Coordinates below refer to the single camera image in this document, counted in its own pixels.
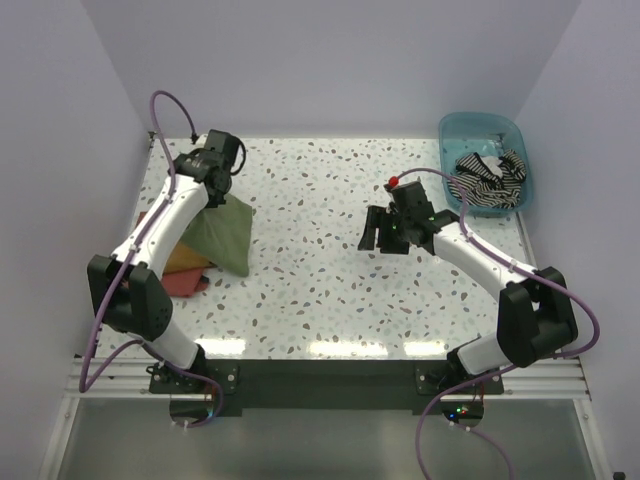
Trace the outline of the olive green tank top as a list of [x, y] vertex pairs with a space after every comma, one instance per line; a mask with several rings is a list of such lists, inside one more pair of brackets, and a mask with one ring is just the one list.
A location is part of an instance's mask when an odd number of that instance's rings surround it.
[[239, 276], [249, 275], [252, 207], [228, 194], [216, 208], [201, 210], [181, 236], [181, 242], [209, 262]]

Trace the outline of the black white striped tank top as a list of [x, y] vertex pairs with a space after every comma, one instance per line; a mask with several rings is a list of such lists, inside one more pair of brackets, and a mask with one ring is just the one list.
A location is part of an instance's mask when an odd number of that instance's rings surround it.
[[525, 162], [513, 149], [501, 156], [473, 152], [456, 160], [452, 174], [455, 181], [448, 180], [447, 188], [461, 201], [459, 187], [462, 187], [470, 206], [514, 209], [521, 203], [527, 176]]

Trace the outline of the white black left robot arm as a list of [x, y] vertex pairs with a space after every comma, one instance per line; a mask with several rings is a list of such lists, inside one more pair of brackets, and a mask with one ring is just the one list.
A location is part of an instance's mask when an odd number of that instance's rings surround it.
[[110, 255], [94, 256], [87, 267], [97, 333], [105, 324], [131, 338], [172, 368], [185, 392], [207, 380], [203, 348], [173, 319], [173, 303], [161, 278], [170, 254], [189, 224], [206, 207], [226, 203], [238, 158], [246, 147], [238, 137], [211, 130], [195, 148], [169, 161], [168, 177], [156, 201]]

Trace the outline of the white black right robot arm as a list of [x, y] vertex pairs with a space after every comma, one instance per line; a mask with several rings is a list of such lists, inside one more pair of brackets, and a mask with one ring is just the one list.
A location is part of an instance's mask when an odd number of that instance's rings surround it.
[[481, 375], [508, 365], [528, 367], [576, 340], [573, 308], [557, 269], [521, 264], [484, 239], [473, 243], [458, 215], [435, 211], [418, 181], [391, 178], [385, 189], [391, 202], [368, 207], [358, 248], [398, 255], [421, 248], [461, 269], [498, 304], [493, 333], [448, 353], [440, 388], [469, 392]]

